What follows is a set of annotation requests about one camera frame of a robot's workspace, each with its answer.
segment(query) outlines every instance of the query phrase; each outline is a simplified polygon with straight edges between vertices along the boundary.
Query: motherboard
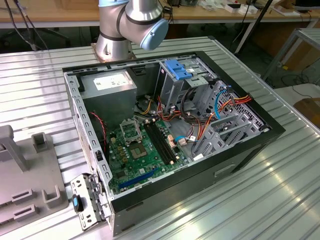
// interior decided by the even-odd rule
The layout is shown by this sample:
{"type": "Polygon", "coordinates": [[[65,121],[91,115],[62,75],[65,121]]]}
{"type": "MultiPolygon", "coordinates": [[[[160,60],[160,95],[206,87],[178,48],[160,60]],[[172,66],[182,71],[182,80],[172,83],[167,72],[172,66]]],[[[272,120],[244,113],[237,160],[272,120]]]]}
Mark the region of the motherboard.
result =
{"type": "Polygon", "coordinates": [[[128,124],[124,126],[107,133],[109,167],[113,174],[109,186],[114,194],[138,187],[150,178],[189,163],[178,146],[170,147],[170,133],[162,120],[152,124],[139,123],[137,131],[128,124]],[[128,138],[134,137],[137,140],[129,143],[128,138]]]}

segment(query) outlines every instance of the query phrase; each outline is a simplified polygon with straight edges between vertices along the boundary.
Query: blue plastic clip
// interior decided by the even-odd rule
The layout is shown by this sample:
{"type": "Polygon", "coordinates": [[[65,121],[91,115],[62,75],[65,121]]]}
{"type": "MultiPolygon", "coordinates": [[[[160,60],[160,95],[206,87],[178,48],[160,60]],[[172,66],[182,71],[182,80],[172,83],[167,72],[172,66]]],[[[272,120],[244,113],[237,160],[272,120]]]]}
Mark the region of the blue plastic clip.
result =
{"type": "Polygon", "coordinates": [[[188,73],[184,66],[177,60],[167,60],[164,62],[167,68],[175,75],[177,80],[192,78],[192,74],[188,73]]]}

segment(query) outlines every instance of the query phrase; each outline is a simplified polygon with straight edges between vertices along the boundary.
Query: label sticker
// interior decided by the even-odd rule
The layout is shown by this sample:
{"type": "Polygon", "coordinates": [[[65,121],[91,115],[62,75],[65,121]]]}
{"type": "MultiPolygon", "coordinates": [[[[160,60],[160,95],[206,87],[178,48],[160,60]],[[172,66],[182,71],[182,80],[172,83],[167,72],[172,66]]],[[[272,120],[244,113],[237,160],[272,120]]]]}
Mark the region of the label sticker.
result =
{"type": "Polygon", "coordinates": [[[203,157],[204,157],[203,154],[200,153],[199,155],[195,156],[195,157],[193,158],[193,160],[194,160],[194,161],[197,161],[197,160],[199,160],[199,159],[202,159],[203,157]]]}
{"type": "Polygon", "coordinates": [[[125,86],[129,85],[130,82],[128,79],[123,74],[115,74],[112,76],[104,76],[104,77],[99,77],[95,78],[93,80],[96,89],[98,91],[104,90],[104,89],[111,89],[115,87],[120,87],[120,86],[125,86]]]}

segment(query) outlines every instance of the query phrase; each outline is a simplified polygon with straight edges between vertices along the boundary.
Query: pci express slot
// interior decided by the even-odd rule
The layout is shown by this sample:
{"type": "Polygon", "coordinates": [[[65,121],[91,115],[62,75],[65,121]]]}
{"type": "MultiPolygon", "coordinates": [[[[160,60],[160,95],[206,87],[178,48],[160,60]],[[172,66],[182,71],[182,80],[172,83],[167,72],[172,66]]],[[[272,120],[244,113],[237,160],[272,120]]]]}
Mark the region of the pci express slot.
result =
{"type": "Polygon", "coordinates": [[[151,178],[151,177],[154,175],[154,173],[155,173],[156,170],[158,170],[158,168],[155,168],[155,169],[151,170],[150,172],[147,172],[147,173],[145,173],[145,174],[143,174],[143,175],[141,175],[141,176],[137,176],[137,177],[135,177],[134,179],[131,179],[131,180],[129,180],[129,181],[120,183],[120,184],[118,185],[118,187],[119,187],[119,189],[123,189],[123,188],[128,187],[128,186],[130,186],[130,185],[132,185],[132,184],[136,184],[136,183],[138,183],[138,182],[140,182],[140,181],[142,181],[142,180],[151,178]]]}
{"type": "Polygon", "coordinates": [[[175,162],[176,157],[164,137],[161,135],[161,132],[157,126],[154,123],[145,124],[144,129],[155,146],[155,149],[158,151],[164,164],[169,165],[171,161],[175,162]]]}

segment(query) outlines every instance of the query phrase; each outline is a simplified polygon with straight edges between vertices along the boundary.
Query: white box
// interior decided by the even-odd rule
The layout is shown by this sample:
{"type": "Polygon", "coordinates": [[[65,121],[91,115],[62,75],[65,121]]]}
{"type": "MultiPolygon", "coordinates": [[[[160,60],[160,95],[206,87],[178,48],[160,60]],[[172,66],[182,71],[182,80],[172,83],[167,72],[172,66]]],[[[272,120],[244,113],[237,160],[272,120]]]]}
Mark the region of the white box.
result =
{"type": "Polygon", "coordinates": [[[240,7],[239,8],[233,8],[233,7],[231,7],[231,6],[229,6],[227,4],[227,5],[224,6],[224,9],[227,10],[228,12],[232,13],[232,14],[235,14],[235,13],[237,13],[239,11],[240,7]]]}
{"type": "MultiPolygon", "coordinates": [[[[239,10],[238,12],[239,12],[240,14],[242,14],[242,15],[245,15],[246,12],[247,12],[247,8],[248,8],[248,5],[242,5],[242,6],[240,7],[240,10],[239,10]]],[[[258,12],[258,9],[255,8],[254,6],[250,5],[247,14],[256,14],[257,12],[258,12]]]]}

